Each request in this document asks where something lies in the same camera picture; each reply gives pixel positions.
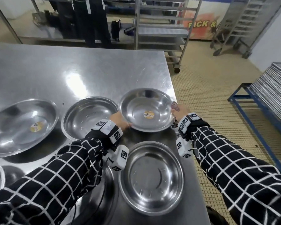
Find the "white wall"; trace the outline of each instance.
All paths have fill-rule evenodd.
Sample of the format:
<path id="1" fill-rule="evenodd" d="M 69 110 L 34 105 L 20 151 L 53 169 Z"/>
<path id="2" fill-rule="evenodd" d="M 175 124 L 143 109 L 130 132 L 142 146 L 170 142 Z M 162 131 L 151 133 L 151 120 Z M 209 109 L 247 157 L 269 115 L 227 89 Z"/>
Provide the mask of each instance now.
<path id="1" fill-rule="evenodd" d="M 249 60 L 262 72 L 272 62 L 281 62 L 281 14 L 253 48 Z"/>
<path id="2" fill-rule="evenodd" d="M 31 0 L 0 0 L 0 9 L 6 18 L 15 19 L 34 7 Z"/>

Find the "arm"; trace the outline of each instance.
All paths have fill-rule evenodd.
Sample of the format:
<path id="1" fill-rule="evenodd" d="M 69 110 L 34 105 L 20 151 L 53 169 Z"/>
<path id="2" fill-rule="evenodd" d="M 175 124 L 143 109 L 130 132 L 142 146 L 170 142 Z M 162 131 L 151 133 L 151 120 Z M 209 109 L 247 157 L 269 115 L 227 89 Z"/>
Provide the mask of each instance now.
<path id="1" fill-rule="evenodd" d="M 190 113 L 172 111 L 177 120 Z M 198 149 L 196 159 L 221 192 L 237 224 L 281 224 L 281 173 L 217 133 L 208 124 L 188 126 L 187 137 Z"/>
<path id="2" fill-rule="evenodd" d="M 84 139 L 61 148 L 48 163 L 0 190 L 0 224 L 59 224 L 76 200 L 101 181 L 103 150 L 109 136 L 129 126 L 120 113 L 107 135 L 91 130 Z"/>

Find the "stack of trays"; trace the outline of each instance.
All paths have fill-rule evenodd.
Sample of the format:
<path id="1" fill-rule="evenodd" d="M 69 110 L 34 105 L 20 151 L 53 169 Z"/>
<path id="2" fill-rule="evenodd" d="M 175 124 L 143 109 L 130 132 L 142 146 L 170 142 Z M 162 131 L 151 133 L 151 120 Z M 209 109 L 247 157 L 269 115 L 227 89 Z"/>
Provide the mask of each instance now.
<path id="1" fill-rule="evenodd" d="M 273 62 L 250 90 L 281 120 L 281 63 Z"/>

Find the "blue metal frame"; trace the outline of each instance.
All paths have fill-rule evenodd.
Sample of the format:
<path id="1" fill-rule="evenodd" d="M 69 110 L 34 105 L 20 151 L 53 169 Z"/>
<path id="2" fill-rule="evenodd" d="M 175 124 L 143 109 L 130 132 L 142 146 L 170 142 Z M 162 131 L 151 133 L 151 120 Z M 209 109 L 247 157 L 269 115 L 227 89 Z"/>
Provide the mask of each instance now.
<path id="1" fill-rule="evenodd" d="M 270 146 L 266 143 L 264 138 L 261 136 L 261 134 L 258 132 L 258 130 L 255 128 L 254 124 L 251 122 L 249 117 L 246 115 L 244 110 L 241 108 L 239 102 L 236 99 L 253 99 L 254 102 L 258 105 L 258 107 L 262 110 L 264 115 L 270 120 L 273 126 L 275 126 L 279 132 L 281 133 L 281 122 L 274 116 L 274 114 L 264 105 L 261 103 L 259 100 L 258 96 L 252 93 L 252 91 L 249 90 L 249 87 L 251 86 L 251 83 L 242 83 L 235 92 L 228 98 L 229 102 L 233 102 L 237 109 L 240 111 L 241 115 L 243 118 L 246 120 L 246 122 L 249 124 L 249 126 L 252 128 L 258 139 L 261 141 L 263 146 L 265 147 L 266 151 L 276 164 L 276 167 L 280 170 L 281 172 L 281 162 L 280 160 L 277 159 L 273 151 L 271 150 Z M 236 93 L 243 88 L 248 94 L 247 95 L 236 95 Z"/>

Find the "stainless steel table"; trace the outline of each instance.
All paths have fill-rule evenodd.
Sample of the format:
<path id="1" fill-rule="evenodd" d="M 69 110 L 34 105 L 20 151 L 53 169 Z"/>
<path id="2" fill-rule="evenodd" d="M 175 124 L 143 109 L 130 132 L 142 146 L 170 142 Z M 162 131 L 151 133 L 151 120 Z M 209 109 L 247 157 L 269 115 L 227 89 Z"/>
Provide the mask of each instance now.
<path id="1" fill-rule="evenodd" d="M 163 52 L 0 44 L 0 109 L 40 98 L 56 103 L 62 117 L 82 98 L 105 96 L 118 103 L 123 94 L 137 87 L 156 88 L 176 100 Z M 171 129 L 154 134 L 131 129 L 124 136 L 123 144 L 128 147 L 154 140 L 178 155 Z M 0 158 L 0 165 L 27 174 L 69 142 L 58 123 L 43 142 L 21 154 Z M 130 208 L 120 193 L 110 224 L 210 224 L 194 161 L 183 158 L 182 165 L 185 192 L 177 208 L 163 216 L 144 216 Z"/>

